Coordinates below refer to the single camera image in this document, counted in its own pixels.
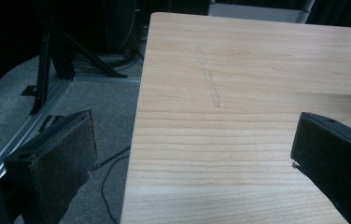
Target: wood grain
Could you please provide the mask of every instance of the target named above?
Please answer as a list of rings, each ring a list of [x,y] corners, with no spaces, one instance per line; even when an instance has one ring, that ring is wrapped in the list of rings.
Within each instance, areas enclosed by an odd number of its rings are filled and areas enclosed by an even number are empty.
[[[345,223],[291,167],[302,111],[351,127],[351,28],[153,14],[122,223]]]

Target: gray carpet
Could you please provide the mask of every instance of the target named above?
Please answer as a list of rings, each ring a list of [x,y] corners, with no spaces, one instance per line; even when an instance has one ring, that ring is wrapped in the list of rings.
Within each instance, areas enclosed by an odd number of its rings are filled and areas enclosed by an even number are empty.
[[[120,72],[141,77],[140,63],[141,60]],[[37,66],[38,58],[33,58],[0,80],[0,150],[21,127],[33,106],[34,97],[20,94],[27,85],[35,85]],[[99,78],[75,78],[49,114],[65,116],[91,109],[100,162],[131,144],[139,85],[115,83],[96,76]],[[54,83],[55,79],[52,72],[49,83]],[[91,174],[60,223],[113,223],[101,195],[101,186],[111,163]],[[117,222],[120,220],[127,167],[128,159],[117,163],[105,182],[105,196]]]

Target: table top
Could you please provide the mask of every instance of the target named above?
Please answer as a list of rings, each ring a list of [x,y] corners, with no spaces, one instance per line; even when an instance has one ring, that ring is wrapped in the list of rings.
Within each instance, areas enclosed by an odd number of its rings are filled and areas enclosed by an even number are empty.
[[[291,167],[302,111],[351,127],[351,28],[153,14],[122,223],[345,223]]]

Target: scratch mark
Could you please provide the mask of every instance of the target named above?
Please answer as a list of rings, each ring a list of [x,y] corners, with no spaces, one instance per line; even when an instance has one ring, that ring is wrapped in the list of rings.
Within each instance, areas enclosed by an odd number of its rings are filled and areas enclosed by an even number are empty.
[[[213,98],[214,105],[218,108],[221,108],[219,103],[219,93],[217,89],[214,87],[213,76],[211,75],[211,71],[207,69],[207,61],[203,55],[202,49],[197,47],[196,54],[198,55],[200,65],[202,67],[202,71],[204,74],[205,82],[207,82],[208,89],[210,90],[211,97]]]

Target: dark background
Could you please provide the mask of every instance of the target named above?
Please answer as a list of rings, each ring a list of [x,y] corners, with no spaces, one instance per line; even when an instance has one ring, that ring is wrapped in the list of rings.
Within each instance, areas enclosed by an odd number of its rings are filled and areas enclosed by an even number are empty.
[[[152,12],[170,11],[206,15],[208,0],[136,0],[133,29],[126,48],[137,48],[143,25]],[[255,7],[302,9],[295,0],[217,0]],[[56,1],[61,24],[82,45],[96,53],[116,51],[129,33],[134,0]],[[351,0],[316,0],[307,21],[310,24],[351,27]],[[40,25],[31,0],[0,0],[0,78],[14,66],[39,52]]]

